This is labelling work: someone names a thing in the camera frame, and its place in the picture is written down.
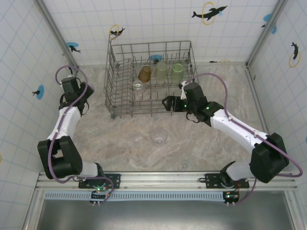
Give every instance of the purple cable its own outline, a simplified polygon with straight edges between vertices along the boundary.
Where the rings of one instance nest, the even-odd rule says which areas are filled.
[[[186,81],[186,83],[193,81],[196,78],[199,78],[200,76],[204,76],[204,75],[211,75],[216,77],[218,80],[220,80],[220,82],[223,84],[224,88],[225,88],[225,102],[224,102],[224,111],[226,116],[229,118],[230,115],[227,111],[227,99],[228,99],[228,89],[226,86],[225,81],[218,75],[214,74],[214,73],[201,73],[196,75],[194,78],[191,78],[189,80]],[[230,119],[233,123],[235,123],[237,126],[243,128],[244,130],[246,130],[247,132],[251,133],[252,135],[255,135],[255,133],[250,130],[249,128],[245,127],[244,125],[240,124],[239,122],[237,122],[234,119]],[[289,159],[299,170],[299,174],[296,175],[287,175],[287,174],[277,174],[277,176],[283,176],[283,177],[300,177],[301,175],[303,175],[303,169],[301,168],[301,166],[299,166],[299,164],[294,160],[294,158],[292,158],[291,156],[287,155],[284,151],[282,151],[281,149],[279,149],[278,147],[276,147],[275,145],[271,144],[270,142],[268,142],[267,140],[265,140],[264,138],[260,137],[259,135],[255,135],[255,137],[259,138],[261,141],[263,141],[264,143],[266,143],[268,146],[272,147],[273,149],[275,149],[276,151],[278,151],[280,154],[282,154],[284,157],[286,157],[287,159]],[[251,189],[251,191],[239,202],[237,202],[236,204],[240,204],[242,203],[244,200],[246,200],[254,191],[255,187],[256,187],[256,182],[257,179],[255,179],[254,185]]]
[[[81,69],[79,69],[78,67],[70,66],[70,65],[62,66],[62,67],[60,67],[60,68],[57,70],[55,78],[56,78],[56,82],[57,82],[59,85],[61,85],[61,83],[58,81],[58,73],[59,73],[62,69],[68,68],[68,67],[70,67],[70,68],[72,68],[72,69],[75,69],[75,70],[79,71],[81,74],[83,74],[83,76],[84,76],[84,78],[85,78],[85,89],[84,89],[84,91],[81,93],[81,95],[80,95],[71,105],[69,105],[69,106],[67,107],[67,109],[64,111],[64,113],[63,113],[63,115],[62,115],[62,117],[61,117],[61,119],[60,119],[59,125],[58,125],[58,127],[57,127],[57,130],[60,130],[60,128],[61,128],[61,126],[62,126],[62,123],[63,123],[63,121],[64,121],[64,118],[65,118],[65,116],[66,116],[66,113],[67,113],[67,112],[68,112],[68,111],[69,111],[69,110],[70,110],[70,109],[71,109],[71,108],[72,108],[72,107],[73,107],[73,106],[74,106],[74,105],[85,95],[85,92],[86,92],[87,86],[88,86],[88,79],[87,79],[86,74],[85,74]],[[52,169],[52,163],[51,163],[51,156],[52,156],[52,154],[51,154],[51,153],[52,153],[52,148],[53,148],[53,145],[54,145],[54,142],[55,142],[55,139],[56,139],[57,135],[58,135],[58,132],[56,132],[56,133],[54,134],[54,136],[53,136],[53,138],[52,138],[52,140],[51,140],[51,143],[50,143],[50,147],[49,147],[49,151],[48,151],[48,167],[49,167],[49,171],[50,171],[50,174],[52,175],[53,179],[54,179],[55,181],[61,183],[61,184],[64,184],[64,183],[66,183],[67,181],[69,181],[70,179],[72,179],[74,176],[70,176],[70,177],[68,177],[66,180],[62,181],[62,180],[60,180],[59,178],[57,178],[57,176],[55,175],[55,173],[54,173],[54,171],[53,171],[53,169]],[[113,182],[112,182],[109,178],[107,178],[107,177],[81,177],[81,176],[77,176],[77,178],[78,178],[78,179],[94,179],[94,180],[97,180],[97,179],[104,179],[104,180],[107,180],[107,181],[109,181],[109,182],[111,183],[111,191],[110,191],[109,195],[106,196],[106,198],[105,198],[101,203],[106,202],[106,201],[109,199],[109,197],[111,196],[112,192],[114,191]]]

